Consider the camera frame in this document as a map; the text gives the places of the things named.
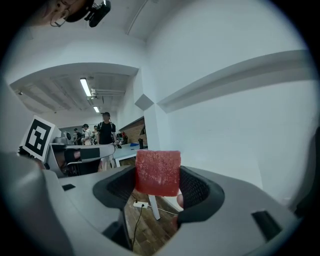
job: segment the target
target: black cable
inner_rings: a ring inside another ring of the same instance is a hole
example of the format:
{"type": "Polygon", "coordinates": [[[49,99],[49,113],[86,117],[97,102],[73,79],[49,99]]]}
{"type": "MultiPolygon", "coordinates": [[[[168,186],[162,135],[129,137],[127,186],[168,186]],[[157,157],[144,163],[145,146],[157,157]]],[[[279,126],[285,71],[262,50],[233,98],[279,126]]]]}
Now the black cable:
{"type": "Polygon", "coordinates": [[[138,199],[135,198],[133,194],[131,194],[131,196],[135,199],[135,202],[138,203],[138,199]]]}
{"type": "Polygon", "coordinates": [[[142,213],[142,208],[144,207],[145,205],[141,205],[141,211],[140,211],[140,215],[139,215],[139,218],[138,218],[138,221],[136,222],[135,224],[135,228],[134,228],[134,235],[133,235],[133,242],[132,242],[132,251],[134,251],[134,244],[135,244],[135,240],[136,240],[136,231],[137,231],[137,226],[138,226],[138,222],[140,220],[140,217],[141,217],[141,213],[142,213]]]}

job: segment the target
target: black camera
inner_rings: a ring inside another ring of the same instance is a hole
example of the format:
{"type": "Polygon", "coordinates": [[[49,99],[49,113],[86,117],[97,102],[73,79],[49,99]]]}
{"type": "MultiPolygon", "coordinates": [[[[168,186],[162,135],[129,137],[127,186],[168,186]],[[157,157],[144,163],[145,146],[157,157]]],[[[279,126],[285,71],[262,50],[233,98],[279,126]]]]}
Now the black camera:
{"type": "Polygon", "coordinates": [[[85,21],[89,21],[91,28],[96,27],[99,22],[110,12],[111,3],[110,1],[104,0],[100,5],[93,3],[90,13],[84,18],[85,21]]]}

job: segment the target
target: desk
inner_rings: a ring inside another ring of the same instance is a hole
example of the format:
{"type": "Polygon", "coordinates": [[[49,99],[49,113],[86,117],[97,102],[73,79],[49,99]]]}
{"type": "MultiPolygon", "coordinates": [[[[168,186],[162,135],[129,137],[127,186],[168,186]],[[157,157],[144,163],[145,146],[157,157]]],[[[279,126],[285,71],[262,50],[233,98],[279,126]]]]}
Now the desk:
{"type": "MultiPolygon", "coordinates": [[[[139,150],[140,146],[130,146],[130,144],[121,145],[122,148],[115,148],[115,152],[113,154],[113,158],[115,160],[116,167],[120,167],[120,160],[133,158],[137,155],[137,150],[139,150]]],[[[153,211],[153,215],[156,220],[160,219],[160,214],[156,202],[156,197],[154,195],[148,195],[151,208],[153,211]]]]}

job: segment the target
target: red sponge block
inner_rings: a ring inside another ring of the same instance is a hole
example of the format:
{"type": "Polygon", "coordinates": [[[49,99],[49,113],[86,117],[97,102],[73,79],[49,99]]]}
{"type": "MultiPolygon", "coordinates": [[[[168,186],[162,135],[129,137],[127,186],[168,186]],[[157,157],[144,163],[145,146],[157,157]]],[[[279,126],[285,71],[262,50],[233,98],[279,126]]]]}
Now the red sponge block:
{"type": "Polygon", "coordinates": [[[175,197],[179,192],[180,151],[138,150],[135,189],[141,193],[175,197]]]}

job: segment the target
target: brick wall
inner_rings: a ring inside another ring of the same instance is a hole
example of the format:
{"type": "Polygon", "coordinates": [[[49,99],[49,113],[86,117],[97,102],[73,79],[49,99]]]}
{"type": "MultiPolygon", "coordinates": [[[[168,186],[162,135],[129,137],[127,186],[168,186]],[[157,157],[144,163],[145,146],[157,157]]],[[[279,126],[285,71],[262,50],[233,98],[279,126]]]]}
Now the brick wall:
{"type": "Polygon", "coordinates": [[[147,135],[139,135],[142,128],[145,125],[145,119],[142,118],[124,129],[120,130],[121,132],[125,132],[125,134],[128,136],[128,143],[139,143],[138,139],[143,139],[143,144],[148,145],[147,135]]]}

